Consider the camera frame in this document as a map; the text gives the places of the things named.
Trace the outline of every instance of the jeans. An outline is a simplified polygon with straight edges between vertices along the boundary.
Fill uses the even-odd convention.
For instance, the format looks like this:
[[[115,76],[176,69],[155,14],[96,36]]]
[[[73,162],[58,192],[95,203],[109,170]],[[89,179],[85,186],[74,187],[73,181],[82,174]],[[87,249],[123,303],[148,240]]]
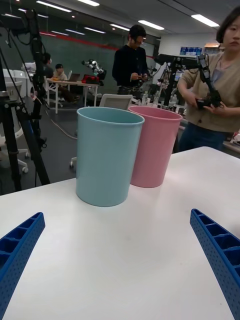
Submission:
[[[179,152],[199,147],[221,150],[226,136],[226,132],[204,129],[189,122],[179,141]]]

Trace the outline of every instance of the light blue cup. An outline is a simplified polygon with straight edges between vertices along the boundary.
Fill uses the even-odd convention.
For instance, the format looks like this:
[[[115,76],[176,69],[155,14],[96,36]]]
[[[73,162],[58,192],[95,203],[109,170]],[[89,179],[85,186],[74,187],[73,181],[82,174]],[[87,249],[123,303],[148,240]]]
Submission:
[[[126,200],[144,121],[116,108],[77,110],[76,194],[81,200],[98,207]]]

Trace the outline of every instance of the pink cup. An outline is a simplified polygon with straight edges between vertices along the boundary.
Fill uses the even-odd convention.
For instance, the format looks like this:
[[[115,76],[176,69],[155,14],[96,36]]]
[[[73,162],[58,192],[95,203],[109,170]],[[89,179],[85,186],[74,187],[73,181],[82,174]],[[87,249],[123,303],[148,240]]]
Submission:
[[[142,188],[158,187],[164,181],[183,117],[150,106],[130,106],[128,110],[145,118],[131,184]]]

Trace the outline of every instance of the plastic cup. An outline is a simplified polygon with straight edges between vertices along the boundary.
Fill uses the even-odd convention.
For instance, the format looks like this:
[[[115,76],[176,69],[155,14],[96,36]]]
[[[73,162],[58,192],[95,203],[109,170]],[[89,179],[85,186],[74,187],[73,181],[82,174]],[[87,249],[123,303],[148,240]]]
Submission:
[[[77,111],[76,194],[88,204],[116,206],[128,196],[144,118],[86,107]]]
[[[145,119],[142,126],[131,184],[143,188],[159,187],[166,174],[182,116],[160,108],[130,106]]]

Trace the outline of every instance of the black sweater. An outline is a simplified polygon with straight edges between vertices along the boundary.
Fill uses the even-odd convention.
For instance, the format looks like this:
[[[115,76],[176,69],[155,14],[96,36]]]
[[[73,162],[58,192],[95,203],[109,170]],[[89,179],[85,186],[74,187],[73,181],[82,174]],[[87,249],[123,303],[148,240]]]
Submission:
[[[133,73],[139,76],[148,73],[146,52],[141,47],[134,50],[125,45],[115,53],[112,76],[118,86],[134,87],[139,81],[131,81]]]

